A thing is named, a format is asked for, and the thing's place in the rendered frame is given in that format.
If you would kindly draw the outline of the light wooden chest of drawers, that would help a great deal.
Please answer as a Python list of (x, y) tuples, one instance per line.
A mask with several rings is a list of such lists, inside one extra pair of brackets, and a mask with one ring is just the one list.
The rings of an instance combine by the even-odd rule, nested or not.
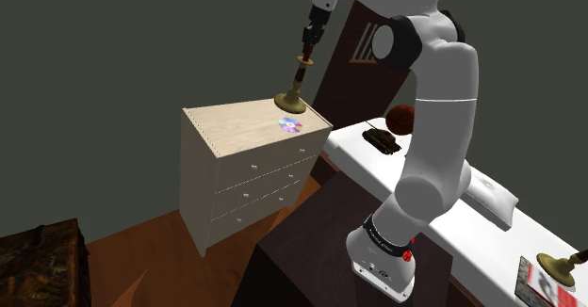
[(179, 211), (198, 252), (293, 206), (332, 128), (312, 107), (290, 114), (271, 99), (183, 109)]

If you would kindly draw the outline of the shiny compact disc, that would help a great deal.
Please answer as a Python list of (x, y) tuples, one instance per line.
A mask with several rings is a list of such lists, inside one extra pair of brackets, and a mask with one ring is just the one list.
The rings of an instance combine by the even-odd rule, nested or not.
[(288, 117), (283, 117), (278, 121), (279, 126), (289, 133), (300, 133), (302, 130), (302, 124)]

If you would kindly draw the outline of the white bed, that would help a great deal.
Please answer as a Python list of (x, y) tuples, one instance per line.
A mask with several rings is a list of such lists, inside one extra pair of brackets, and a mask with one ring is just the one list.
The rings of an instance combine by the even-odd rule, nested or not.
[[(385, 119), (334, 130), (323, 150), (377, 203), (382, 203), (400, 178), (411, 138), (397, 137), (401, 151), (383, 154), (362, 137), (372, 127), (384, 129)], [(522, 257), (536, 264), (540, 252), (567, 258), (577, 251), (519, 209), (514, 210), (512, 228), (503, 231), (461, 200), (423, 233), (453, 256), (451, 274), (485, 307), (527, 307), (515, 296)]]

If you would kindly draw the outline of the dark robot stand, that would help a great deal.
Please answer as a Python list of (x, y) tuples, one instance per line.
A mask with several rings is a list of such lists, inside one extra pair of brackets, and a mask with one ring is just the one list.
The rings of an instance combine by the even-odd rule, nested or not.
[(346, 237), (379, 204), (337, 173), (257, 243), (231, 307), (470, 307), (449, 281), (451, 255), (424, 234), (406, 302), (354, 275)]

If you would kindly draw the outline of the brass candlestick with red candle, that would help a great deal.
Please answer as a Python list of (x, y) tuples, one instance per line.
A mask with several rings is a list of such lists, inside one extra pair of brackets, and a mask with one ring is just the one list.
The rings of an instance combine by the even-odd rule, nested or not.
[(588, 250), (578, 251), (568, 258), (556, 259), (545, 253), (538, 253), (536, 260), (542, 269), (557, 283), (572, 287), (576, 284), (571, 271), (576, 265), (584, 264), (588, 261)]
[(302, 55), (297, 57), (299, 66), (292, 87), (287, 93), (280, 93), (274, 97), (274, 103), (285, 112), (302, 114), (306, 110), (306, 103), (301, 99), (301, 88), (307, 68), (314, 65), (314, 61), (311, 59), (313, 50), (314, 45), (310, 44), (303, 50)]

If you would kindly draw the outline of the white pillow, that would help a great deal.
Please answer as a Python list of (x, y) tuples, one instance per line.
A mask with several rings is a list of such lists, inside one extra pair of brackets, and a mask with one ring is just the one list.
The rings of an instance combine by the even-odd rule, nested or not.
[(513, 226), (515, 207), (519, 199), (506, 187), (465, 162), (469, 169), (469, 185), (462, 200), (502, 231)]

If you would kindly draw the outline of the red and white magazine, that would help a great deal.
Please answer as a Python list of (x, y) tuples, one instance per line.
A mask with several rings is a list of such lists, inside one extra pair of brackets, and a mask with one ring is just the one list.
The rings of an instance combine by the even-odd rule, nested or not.
[(557, 283), (523, 256), (519, 261), (514, 294), (523, 307), (588, 307), (570, 287)]

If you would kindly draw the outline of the dark wooden trunk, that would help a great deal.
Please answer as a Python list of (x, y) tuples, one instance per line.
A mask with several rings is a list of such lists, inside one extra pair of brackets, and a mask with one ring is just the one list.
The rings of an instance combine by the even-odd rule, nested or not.
[(0, 237), (0, 307), (91, 307), (89, 255), (75, 218)]

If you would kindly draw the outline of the dark green toy tank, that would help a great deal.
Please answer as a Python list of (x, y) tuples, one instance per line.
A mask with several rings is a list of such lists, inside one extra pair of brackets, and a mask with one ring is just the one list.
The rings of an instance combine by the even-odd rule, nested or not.
[(401, 150), (401, 146), (390, 132), (376, 128), (371, 123), (368, 125), (370, 126), (370, 129), (364, 131), (362, 137), (379, 152), (382, 154), (394, 154)]

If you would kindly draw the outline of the brown basketball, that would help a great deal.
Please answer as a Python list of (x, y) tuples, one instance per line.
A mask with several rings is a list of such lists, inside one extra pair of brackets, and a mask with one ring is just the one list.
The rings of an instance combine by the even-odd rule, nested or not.
[(409, 135), (414, 130), (415, 110), (409, 105), (396, 105), (385, 116), (387, 129), (399, 136)]

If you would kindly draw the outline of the dark brown door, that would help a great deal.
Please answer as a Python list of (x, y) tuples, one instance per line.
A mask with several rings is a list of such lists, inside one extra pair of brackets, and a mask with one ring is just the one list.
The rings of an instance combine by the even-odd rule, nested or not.
[(409, 75), (407, 69), (355, 60), (369, 55), (370, 36), (384, 21), (358, 2), (351, 5), (312, 103), (335, 130), (384, 116)]

